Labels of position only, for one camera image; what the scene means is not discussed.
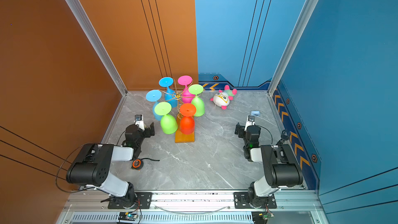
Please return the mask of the red wine glass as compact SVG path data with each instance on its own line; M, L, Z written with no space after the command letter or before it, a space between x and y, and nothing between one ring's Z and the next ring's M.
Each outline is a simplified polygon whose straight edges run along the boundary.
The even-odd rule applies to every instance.
M196 111L196 107L191 103L185 103L180 107L179 112L182 115L180 121L181 133L185 135L190 135L194 132L195 121L193 119L193 116L195 115Z

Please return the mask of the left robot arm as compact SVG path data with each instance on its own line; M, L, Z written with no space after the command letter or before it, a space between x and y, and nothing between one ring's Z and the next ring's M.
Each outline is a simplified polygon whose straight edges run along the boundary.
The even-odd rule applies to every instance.
M145 138L155 135L154 123L149 127L133 124L126 128L126 140L121 146L88 143L82 145L79 154L66 173L70 184L85 186L85 190L99 190L108 194L103 202L109 209L149 209L152 193L135 192L134 185L110 172L112 162L131 162L132 169L140 170L141 145Z

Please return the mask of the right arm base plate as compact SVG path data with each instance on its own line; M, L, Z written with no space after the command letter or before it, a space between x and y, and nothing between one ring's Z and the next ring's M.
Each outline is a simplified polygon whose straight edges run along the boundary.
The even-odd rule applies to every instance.
M248 192L238 191L233 193L233 197L236 209L277 208L276 200L273 195L268 197L258 197L256 195L250 196Z

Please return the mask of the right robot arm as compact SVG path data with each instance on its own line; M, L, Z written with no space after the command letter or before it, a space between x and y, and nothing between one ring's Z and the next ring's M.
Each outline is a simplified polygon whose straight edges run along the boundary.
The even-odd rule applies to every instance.
M282 189L301 185L304 180L292 148L285 142L290 133L283 130L280 140L274 145L260 145L259 137L263 128L259 125L236 125L235 134L244 140L244 157L249 162L259 162L263 175L252 182L247 192L235 192L235 208L276 209L274 194Z

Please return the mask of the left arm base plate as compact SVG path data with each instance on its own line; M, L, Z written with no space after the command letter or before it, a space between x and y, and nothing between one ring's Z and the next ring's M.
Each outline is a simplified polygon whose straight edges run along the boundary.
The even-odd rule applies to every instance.
M108 209L150 209L152 192L135 192L125 197L110 197Z

